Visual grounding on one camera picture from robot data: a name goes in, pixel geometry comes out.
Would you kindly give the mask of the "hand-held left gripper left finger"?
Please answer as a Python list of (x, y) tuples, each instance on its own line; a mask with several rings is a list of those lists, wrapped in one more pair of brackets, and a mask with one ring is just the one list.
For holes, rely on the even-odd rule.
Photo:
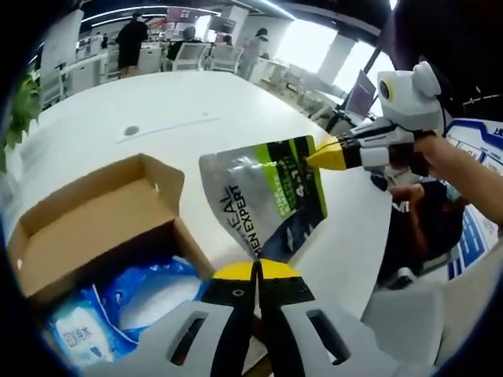
[(86, 376), (240, 376), (252, 337), (257, 265), (217, 271), (199, 301), (184, 302), (144, 330), (137, 348)]

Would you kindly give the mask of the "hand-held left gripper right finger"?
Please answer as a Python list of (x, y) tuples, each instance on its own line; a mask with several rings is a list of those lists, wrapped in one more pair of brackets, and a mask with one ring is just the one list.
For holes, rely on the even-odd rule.
[(290, 265), (259, 261), (259, 304), (276, 376), (388, 376), (373, 331), (336, 303), (317, 300)]

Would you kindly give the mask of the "person's right hand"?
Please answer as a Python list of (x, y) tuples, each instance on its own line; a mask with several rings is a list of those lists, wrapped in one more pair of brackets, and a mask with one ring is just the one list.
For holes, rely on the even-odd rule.
[(472, 162), (472, 157), (443, 137), (429, 134), (415, 141), (414, 148), (428, 163), (429, 172), (437, 178), (452, 181)]

